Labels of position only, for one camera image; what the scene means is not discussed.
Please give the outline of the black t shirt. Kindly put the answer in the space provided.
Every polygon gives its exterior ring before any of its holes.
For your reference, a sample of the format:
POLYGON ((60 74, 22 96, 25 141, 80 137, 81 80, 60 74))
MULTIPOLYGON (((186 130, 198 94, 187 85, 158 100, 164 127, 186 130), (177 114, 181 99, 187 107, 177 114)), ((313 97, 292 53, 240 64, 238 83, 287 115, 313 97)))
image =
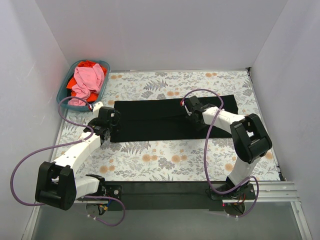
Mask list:
POLYGON ((197 130, 180 106, 180 98, 116 101, 120 112, 119 131, 110 135, 112 143, 205 139, 209 126, 197 130))

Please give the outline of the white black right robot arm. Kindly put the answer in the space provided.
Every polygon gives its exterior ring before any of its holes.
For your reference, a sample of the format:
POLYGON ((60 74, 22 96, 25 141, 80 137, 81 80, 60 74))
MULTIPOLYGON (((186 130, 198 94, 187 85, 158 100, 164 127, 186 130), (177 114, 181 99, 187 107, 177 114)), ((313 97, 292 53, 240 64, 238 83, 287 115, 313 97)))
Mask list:
POLYGON ((245 192, 252 178, 252 172, 259 160, 272 148, 272 141, 256 114, 238 115, 224 110, 221 106, 202 104, 196 96, 183 98, 180 105, 197 127, 209 126, 204 144, 204 173, 209 188, 214 195, 229 196, 237 199, 245 192), (226 183, 215 188, 209 177, 207 165, 208 142, 213 127, 229 134, 237 158, 233 170, 226 178, 226 183))

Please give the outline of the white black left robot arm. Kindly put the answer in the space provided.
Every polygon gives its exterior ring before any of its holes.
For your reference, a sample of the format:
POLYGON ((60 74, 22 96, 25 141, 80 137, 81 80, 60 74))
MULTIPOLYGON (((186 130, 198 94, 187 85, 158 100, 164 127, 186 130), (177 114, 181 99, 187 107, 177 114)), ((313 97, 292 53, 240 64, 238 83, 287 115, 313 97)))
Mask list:
POLYGON ((89 195, 101 200, 106 196, 104 177, 96 174, 75 177, 85 160, 120 129, 121 113, 118 110, 102 106, 94 111, 94 115, 83 128, 78 143, 52 163, 40 165, 35 190, 37 202, 68 210, 76 199, 89 195))

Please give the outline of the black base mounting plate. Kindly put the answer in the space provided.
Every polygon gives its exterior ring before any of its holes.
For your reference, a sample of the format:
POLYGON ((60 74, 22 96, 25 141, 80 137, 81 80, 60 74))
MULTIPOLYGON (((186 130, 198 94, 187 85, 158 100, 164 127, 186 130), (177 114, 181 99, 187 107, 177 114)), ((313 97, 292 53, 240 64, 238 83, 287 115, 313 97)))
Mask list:
POLYGON ((120 200, 126 210, 210 210, 221 212, 223 202, 254 200, 252 184, 231 195, 214 195, 205 181, 115 181, 104 183, 106 195, 120 200))

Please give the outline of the aluminium frame rail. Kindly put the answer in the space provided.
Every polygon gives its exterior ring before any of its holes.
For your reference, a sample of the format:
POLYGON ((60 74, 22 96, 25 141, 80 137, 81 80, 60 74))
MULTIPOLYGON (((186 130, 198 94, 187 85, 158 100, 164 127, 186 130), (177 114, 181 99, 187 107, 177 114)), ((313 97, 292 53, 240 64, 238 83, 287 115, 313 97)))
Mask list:
POLYGON ((252 183, 255 198, 223 211, 127 210, 113 202, 103 215, 97 199, 78 200, 64 211, 36 207, 25 240, 310 240, 300 196, 290 181, 252 183))

